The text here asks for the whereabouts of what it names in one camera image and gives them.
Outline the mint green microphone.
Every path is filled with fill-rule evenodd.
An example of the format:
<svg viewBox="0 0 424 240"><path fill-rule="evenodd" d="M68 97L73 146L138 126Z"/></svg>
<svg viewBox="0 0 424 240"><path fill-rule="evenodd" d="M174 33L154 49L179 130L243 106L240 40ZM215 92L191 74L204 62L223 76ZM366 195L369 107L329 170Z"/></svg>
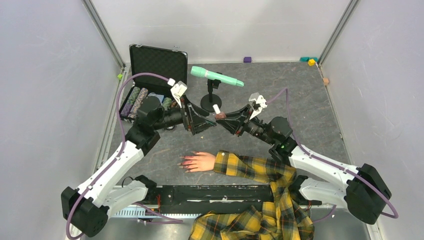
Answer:
<svg viewBox="0 0 424 240"><path fill-rule="evenodd" d="M244 86L244 82L241 80L238 80L234 77L230 77L227 75L223 75L221 73L213 72L199 66L193 66L190 70L190 74L198 78L206 78L208 80L218 80L218 81L221 81L222 83L225 83L231 86L237 86L237 87Z"/></svg>

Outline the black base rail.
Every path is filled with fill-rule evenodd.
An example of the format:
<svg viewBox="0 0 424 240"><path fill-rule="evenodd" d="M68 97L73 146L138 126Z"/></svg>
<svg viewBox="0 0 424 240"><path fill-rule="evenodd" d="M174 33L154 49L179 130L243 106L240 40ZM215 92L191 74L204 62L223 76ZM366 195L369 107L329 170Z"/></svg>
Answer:
<svg viewBox="0 0 424 240"><path fill-rule="evenodd" d="M159 185L149 189L141 204L157 206L161 214L238 214L250 207L261 211L274 202L271 187L242 185Z"/></svg>

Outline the mannequin hand with stained nails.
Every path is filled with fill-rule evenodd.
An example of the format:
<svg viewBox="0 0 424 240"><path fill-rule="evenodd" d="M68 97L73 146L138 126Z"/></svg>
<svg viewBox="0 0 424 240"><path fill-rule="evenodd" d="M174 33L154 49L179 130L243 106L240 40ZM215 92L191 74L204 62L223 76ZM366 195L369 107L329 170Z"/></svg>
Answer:
<svg viewBox="0 0 424 240"><path fill-rule="evenodd" d="M177 166L186 173L207 172L214 169L216 156L208 152L193 151L192 155L182 156L182 162Z"/></svg>

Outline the pink nail polish bottle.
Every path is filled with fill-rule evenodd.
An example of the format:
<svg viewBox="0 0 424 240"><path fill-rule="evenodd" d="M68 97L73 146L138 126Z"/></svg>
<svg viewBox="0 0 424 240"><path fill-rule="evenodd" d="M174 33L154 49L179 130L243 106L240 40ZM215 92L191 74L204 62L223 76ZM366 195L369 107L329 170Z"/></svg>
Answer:
<svg viewBox="0 0 424 240"><path fill-rule="evenodd" d="M227 117L227 115L224 112L220 112L216 113L214 117L216 120L223 120Z"/></svg>

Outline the purple cube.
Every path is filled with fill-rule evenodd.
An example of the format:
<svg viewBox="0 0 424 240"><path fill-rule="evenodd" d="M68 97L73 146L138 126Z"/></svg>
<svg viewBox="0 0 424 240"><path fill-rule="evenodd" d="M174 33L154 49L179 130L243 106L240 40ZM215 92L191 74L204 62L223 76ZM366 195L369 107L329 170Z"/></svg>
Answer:
<svg viewBox="0 0 424 240"><path fill-rule="evenodd" d="M252 58L250 56L245 56L243 58L243 63L251 63L252 62Z"/></svg>

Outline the yellow cube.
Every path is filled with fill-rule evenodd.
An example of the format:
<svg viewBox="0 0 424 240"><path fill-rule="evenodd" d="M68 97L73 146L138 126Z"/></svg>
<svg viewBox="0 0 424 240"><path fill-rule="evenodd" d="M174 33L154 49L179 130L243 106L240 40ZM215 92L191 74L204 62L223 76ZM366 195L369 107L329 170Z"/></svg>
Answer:
<svg viewBox="0 0 424 240"><path fill-rule="evenodd" d="M308 63L309 66L315 66L316 65L316 61L313 58L310 58L307 63Z"/></svg>

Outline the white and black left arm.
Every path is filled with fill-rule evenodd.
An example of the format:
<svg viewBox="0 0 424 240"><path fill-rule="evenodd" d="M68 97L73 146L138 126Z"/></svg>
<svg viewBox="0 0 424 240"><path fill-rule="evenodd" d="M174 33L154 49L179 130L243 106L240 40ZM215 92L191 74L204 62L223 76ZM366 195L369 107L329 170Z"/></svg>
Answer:
<svg viewBox="0 0 424 240"><path fill-rule="evenodd" d="M63 190L62 214L68 239L80 238L71 235L71 226L79 229L82 235L94 237L124 208L140 201L151 204L156 200L157 190L142 180L135 179L118 190L114 187L160 140L159 130L182 124L196 135L217 125L208 118L208 112L192 104L185 95L180 99L180 108L165 110L157 97L144 98L132 127L122 133L123 139L116 152L77 188Z"/></svg>

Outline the black poker chip case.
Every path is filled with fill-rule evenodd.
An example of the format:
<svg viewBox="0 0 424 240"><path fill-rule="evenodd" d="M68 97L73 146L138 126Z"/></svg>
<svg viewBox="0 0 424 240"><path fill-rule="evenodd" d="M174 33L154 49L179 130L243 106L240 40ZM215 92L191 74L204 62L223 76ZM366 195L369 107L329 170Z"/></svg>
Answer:
<svg viewBox="0 0 424 240"><path fill-rule="evenodd" d="M185 51L159 48L142 44L129 46L131 74L152 73L172 78L176 82L187 83L188 54ZM163 98L172 98L171 86L165 80L155 76L144 75L129 81L128 93L119 109L120 117L126 121L133 121L143 98L148 94Z"/></svg>

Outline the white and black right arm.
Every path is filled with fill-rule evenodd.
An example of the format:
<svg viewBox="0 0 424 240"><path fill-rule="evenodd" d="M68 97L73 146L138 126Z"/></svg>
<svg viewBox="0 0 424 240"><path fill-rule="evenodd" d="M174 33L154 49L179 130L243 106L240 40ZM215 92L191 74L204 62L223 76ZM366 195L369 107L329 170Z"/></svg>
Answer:
<svg viewBox="0 0 424 240"><path fill-rule="evenodd" d="M271 145L269 153L275 161L321 179L296 177L288 191L293 203L333 204L369 225L385 215L392 193L374 166L346 164L314 152L291 136L293 130L287 118L277 116L265 123L250 105L239 111L219 113L215 119L233 135L248 133Z"/></svg>

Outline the white nail polish cap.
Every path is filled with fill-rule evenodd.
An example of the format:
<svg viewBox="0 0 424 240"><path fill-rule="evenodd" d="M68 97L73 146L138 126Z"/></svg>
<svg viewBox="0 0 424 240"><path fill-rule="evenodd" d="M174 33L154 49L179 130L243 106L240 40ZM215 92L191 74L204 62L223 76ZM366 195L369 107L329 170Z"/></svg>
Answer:
<svg viewBox="0 0 424 240"><path fill-rule="evenodd" d="M221 113L220 107L217 104L214 104L212 107L216 115Z"/></svg>

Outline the teal block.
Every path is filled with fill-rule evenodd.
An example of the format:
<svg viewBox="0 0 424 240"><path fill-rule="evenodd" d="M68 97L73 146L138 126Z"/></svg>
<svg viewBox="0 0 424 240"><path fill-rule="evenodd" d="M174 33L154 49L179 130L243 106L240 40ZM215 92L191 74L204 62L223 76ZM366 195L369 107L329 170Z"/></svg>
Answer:
<svg viewBox="0 0 424 240"><path fill-rule="evenodd" d="M309 56L303 56L299 58L300 62L309 62L310 60L314 60L315 62L319 61L318 57L309 57Z"/></svg>

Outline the black microphone stand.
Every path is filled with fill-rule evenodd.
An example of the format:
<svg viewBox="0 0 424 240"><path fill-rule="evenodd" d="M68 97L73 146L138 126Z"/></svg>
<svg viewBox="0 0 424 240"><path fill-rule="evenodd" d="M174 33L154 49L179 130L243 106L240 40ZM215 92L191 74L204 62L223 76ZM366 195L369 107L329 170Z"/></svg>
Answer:
<svg viewBox="0 0 424 240"><path fill-rule="evenodd" d="M214 90L217 90L220 84L221 84L220 80L207 79L208 94L204 95L202 99L200 100L200 107L203 110L209 113L214 113L215 112L214 105L217 105L218 108L221 108L222 100L218 95L214 94Z"/></svg>

